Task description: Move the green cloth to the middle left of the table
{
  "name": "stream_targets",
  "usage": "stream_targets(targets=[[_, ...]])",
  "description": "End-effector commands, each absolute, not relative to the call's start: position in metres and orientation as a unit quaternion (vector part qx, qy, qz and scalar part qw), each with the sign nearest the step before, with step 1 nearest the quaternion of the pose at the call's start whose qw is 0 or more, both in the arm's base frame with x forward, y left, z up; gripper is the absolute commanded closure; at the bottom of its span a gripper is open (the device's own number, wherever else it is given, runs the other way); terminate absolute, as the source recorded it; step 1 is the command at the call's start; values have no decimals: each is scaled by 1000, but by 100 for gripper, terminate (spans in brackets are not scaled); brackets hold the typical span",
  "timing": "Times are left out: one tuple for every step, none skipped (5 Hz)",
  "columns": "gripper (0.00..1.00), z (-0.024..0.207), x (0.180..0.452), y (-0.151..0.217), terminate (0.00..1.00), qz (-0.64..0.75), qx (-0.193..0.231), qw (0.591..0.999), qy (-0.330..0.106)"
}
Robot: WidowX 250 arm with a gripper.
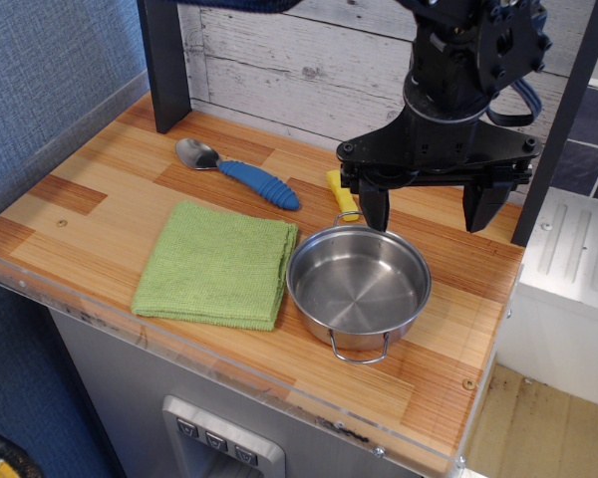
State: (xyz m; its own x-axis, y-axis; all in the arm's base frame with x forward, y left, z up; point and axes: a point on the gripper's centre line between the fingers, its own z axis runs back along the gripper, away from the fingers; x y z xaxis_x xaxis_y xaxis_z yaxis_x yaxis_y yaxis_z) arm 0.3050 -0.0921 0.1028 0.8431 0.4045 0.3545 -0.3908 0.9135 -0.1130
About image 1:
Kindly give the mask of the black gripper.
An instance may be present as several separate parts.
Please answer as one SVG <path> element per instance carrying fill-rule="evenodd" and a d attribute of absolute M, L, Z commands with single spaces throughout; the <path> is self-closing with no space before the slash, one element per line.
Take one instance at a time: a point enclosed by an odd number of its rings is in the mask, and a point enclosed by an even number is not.
<path fill-rule="evenodd" d="M 541 141 L 481 119 L 436 122 L 405 108 L 392 122 L 337 147 L 342 185 L 358 190 L 367 225 L 385 232 L 390 189 L 465 185 L 465 229 L 488 226 L 511 189 L 529 182 Z"/>

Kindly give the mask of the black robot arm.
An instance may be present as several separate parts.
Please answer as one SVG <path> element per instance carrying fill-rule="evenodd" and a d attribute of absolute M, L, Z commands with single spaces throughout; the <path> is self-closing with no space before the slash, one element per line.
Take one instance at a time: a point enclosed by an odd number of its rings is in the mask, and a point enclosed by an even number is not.
<path fill-rule="evenodd" d="M 389 124 L 338 146 L 341 182 L 379 231 L 388 227 L 390 190 L 460 186 L 465 228 L 480 231 L 528 183 L 542 152 L 519 128 L 542 109 L 525 78 L 544 68 L 547 12 L 538 1 L 402 5 L 417 25 L 404 107 Z"/>

